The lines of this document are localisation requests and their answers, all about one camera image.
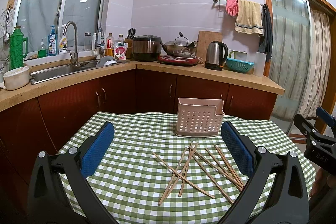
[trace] door frame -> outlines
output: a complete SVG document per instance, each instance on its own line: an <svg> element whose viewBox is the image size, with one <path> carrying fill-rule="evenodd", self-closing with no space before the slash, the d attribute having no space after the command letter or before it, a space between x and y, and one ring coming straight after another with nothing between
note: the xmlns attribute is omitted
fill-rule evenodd
<svg viewBox="0 0 336 224"><path fill-rule="evenodd" d="M329 22L330 22L330 68L336 69L336 8L333 7L328 1L326 0L312 0L313 2L317 3L322 10L327 10L329 13ZM266 0L266 4L269 9L269 13L272 20L273 25L273 9L272 9L272 0ZM264 75L268 77L270 69L270 61L266 62ZM322 102L322 107L329 113L332 114L334 110L336 102L336 74L329 73L327 88L325 90L325 95ZM326 124L318 118L315 123L316 129L323 134L326 129Z"/></svg>

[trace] gingham tablecloth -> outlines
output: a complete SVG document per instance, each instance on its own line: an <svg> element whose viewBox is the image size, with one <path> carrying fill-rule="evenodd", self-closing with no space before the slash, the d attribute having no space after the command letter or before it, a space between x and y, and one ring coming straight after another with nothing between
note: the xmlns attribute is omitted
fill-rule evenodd
<svg viewBox="0 0 336 224"><path fill-rule="evenodd" d="M70 147L79 147L84 140L95 135L104 122L112 122L115 137L104 155L95 174L87 178L90 186L119 223L217 223L226 213L230 203L223 197L216 186L192 159L187 178L214 195L212 199L187 183L182 197L178 197L181 180L172 193L158 206L172 174L153 157L156 152L170 166L176 168L186 146L191 141L199 142L197 151L216 164L205 151L208 148L216 157L214 148L217 144L233 168L247 182L231 157L220 135L212 138L180 138L174 134L177 115L166 113L140 113L119 115L105 112L96 113L59 151L65 153ZM231 121L239 133L249 136L256 146L263 145L271 153L285 155L294 150L299 157L305 175L308 192L315 179L315 168L304 158L301 151L270 121L246 121L232 116L224 116L224 121ZM236 187L218 172L201 161L208 172L229 194L232 200L239 195ZM70 203L79 214L83 214L66 178L61 175L62 183ZM272 186L274 175L270 175L264 191L254 209L257 213L264 205Z"/></svg>

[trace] beige towel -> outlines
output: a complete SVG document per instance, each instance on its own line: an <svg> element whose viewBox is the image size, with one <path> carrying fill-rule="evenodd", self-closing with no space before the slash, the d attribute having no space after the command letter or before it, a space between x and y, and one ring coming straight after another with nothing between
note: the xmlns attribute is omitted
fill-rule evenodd
<svg viewBox="0 0 336 224"><path fill-rule="evenodd" d="M238 0L239 12L235 30L241 33L263 34L260 3L249 0Z"/></svg>

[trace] blue gripper pad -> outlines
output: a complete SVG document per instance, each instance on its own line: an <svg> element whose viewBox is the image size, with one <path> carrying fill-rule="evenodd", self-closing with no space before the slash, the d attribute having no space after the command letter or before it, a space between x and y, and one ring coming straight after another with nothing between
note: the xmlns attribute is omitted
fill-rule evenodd
<svg viewBox="0 0 336 224"><path fill-rule="evenodd" d="M114 138L114 126L106 122L95 135L95 140L82 157L81 173L84 178L92 176Z"/></svg>
<svg viewBox="0 0 336 224"><path fill-rule="evenodd" d="M323 108L318 107L316 109L316 115L320 117L329 127L335 126L335 118L331 116L327 111L325 111Z"/></svg>
<svg viewBox="0 0 336 224"><path fill-rule="evenodd" d="M251 153L254 154L255 145L248 137L240 135L231 122L222 124L221 133L239 171L250 178L254 171L255 160Z"/></svg>

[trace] metal screw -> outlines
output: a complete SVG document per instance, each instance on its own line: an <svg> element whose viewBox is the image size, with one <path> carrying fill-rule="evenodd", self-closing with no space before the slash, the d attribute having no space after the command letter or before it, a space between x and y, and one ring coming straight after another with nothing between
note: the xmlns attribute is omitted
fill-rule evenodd
<svg viewBox="0 0 336 224"><path fill-rule="evenodd" d="M40 153L39 153L39 158L43 158L45 156L45 151L41 151Z"/></svg>
<svg viewBox="0 0 336 224"><path fill-rule="evenodd" d="M77 147L71 147L71 148L69 149L69 153L70 153L70 154L75 154L75 153L77 153L77 151L78 151Z"/></svg>
<svg viewBox="0 0 336 224"><path fill-rule="evenodd" d="M295 158L297 156L297 153L295 151L290 151L289 154L293 158Z"/></svg>
<svg viewBox="0 0 336 224"><path fill-rule="evenodd" d="M261 154L265 154L267 150L266 150L265 147L260 146L260 147L258 147L258 151L259 151L259 153L261 153Z"/></svg>

